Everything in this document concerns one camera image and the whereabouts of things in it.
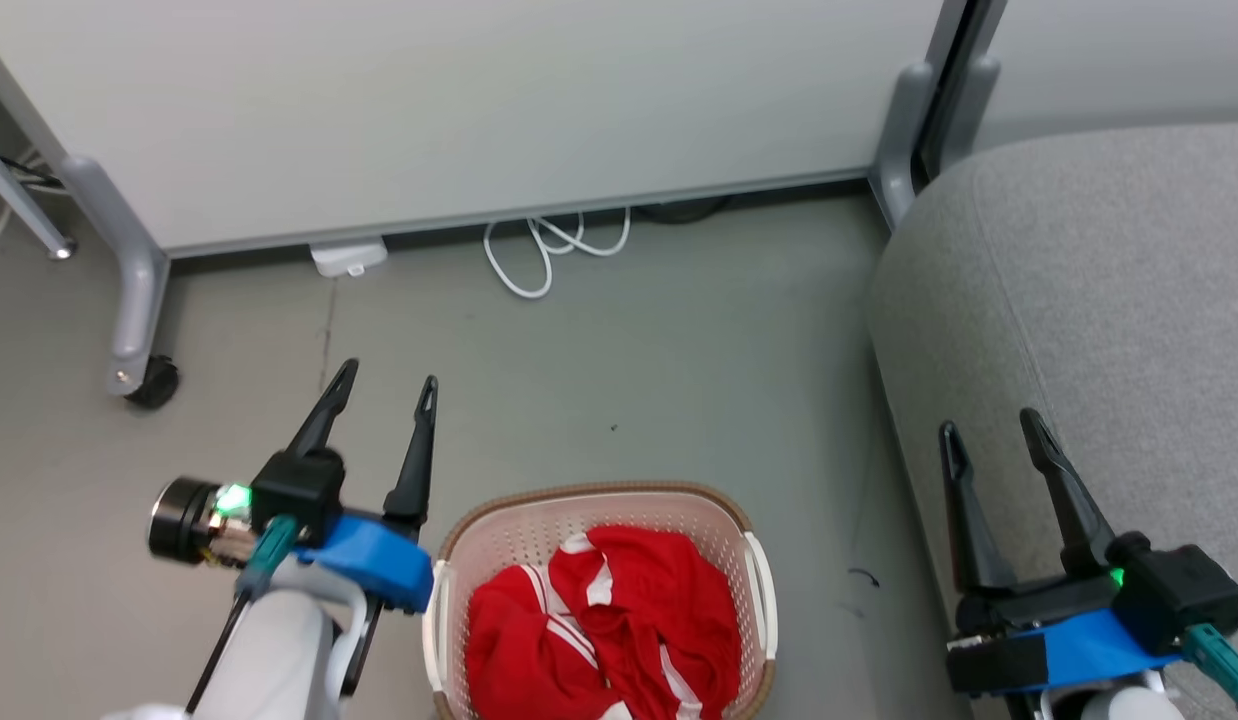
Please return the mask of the wide white partition panel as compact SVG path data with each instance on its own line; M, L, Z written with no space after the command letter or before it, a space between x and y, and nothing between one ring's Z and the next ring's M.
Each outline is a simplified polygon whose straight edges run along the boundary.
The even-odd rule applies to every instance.
M0 66L167 250L865 169L945 0L0 0Z

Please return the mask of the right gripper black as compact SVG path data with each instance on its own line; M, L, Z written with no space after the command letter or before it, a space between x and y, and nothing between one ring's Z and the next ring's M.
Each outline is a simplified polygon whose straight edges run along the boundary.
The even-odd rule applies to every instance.
M1140 533L1115 536L1047 421L1018 413L1034 468L1061 529L1063 573L1023 581L1002 555L977 500L974 465L953 421L938 429L953 580L962 635L1028 632L1112 610L1134 637L1181 637L1188 626L1238 628L1238 583L1198 546L1154 551Z

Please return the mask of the red white-striped clothing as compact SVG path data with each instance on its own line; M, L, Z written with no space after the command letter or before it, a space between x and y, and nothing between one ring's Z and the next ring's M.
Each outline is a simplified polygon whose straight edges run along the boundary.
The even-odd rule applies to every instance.
M724 720L742 692L727 575L683 534L595 527L472 594L479 720Z

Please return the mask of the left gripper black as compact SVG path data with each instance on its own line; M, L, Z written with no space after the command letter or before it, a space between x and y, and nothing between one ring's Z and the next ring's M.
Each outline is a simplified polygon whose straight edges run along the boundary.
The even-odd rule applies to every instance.
M196 567L244 568L277 520L293 521L291 551L326 546L343 515L344 461L328 447L335 419L344 413L359 370L348 359L335 370L298 433L267 459L248 484L218 484L196 478L171 480L154 501L149 553ZM413 432L397 482L383 500L390 525L423 525L430 510L439 379L428 375L413 409Z

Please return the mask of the grey partition leg with caster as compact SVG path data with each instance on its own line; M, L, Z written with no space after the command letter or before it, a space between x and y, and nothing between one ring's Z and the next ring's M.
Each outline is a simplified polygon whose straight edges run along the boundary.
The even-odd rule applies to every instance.
M106 388L113 396L134 395L147 379L170 259L98 161L69 153L58 177L116 259L120 296Z

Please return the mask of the grey fabric sofa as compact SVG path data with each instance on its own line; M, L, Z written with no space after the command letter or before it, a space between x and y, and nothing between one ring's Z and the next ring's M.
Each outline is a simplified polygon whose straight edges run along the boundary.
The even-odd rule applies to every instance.
M869 332L945 615L945 421L1016 575L1062 570L1023 407L1117 532L1196 544L1238 583L1238 122L1034 139L945 169L885 246Z

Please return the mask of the white perforated laundry basket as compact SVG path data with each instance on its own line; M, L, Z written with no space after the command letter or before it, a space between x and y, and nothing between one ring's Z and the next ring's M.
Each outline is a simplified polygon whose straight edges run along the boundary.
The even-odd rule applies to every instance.
M439 547L423 614L423 667L433 720L479 720L470 706L463 652L478 585L504 568L548 560L569 536L599 525L673 529L690 537L730 584L742 630L742 692L724 720L756 720L776 671L779 620L769 560L747 512L719 489L671 480L548 487L482 504Z

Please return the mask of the narrow white partition panel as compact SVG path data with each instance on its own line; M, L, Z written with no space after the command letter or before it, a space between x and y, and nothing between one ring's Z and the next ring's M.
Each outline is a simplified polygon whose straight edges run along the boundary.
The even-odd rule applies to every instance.
M974 150L1089 129L1238 122L1238 0L1008 0Z

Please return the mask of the white power adapter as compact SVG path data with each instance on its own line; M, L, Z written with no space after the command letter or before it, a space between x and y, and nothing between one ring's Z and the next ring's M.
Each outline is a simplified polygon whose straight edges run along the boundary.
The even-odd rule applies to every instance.
M323 278L361 277L366 270L385 264L387 245L381 236L311 242L311 259Z

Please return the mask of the metal table leg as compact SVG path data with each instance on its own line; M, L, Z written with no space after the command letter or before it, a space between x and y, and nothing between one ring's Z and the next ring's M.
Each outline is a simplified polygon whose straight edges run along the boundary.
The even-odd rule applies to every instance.
M50 216L40 208L30 191L38 187L33 193L51 193L51 195L69 195L56 176L40 173L37 165L28 167L24 161L2 158L0 155L0 199L5 209L0 213L0 238L6 233L7 225L17 218L33 238L46 247L50 259L71 259L78 251L78 242L59 233Z

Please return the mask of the black caster wheel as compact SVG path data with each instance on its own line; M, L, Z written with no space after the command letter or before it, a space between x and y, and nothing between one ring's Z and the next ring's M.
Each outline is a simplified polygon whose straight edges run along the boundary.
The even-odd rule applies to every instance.
M175 397L180 381L180 369L175 360L165 355L151 355L145 366L144 382L124 398L137 409L162 409Z

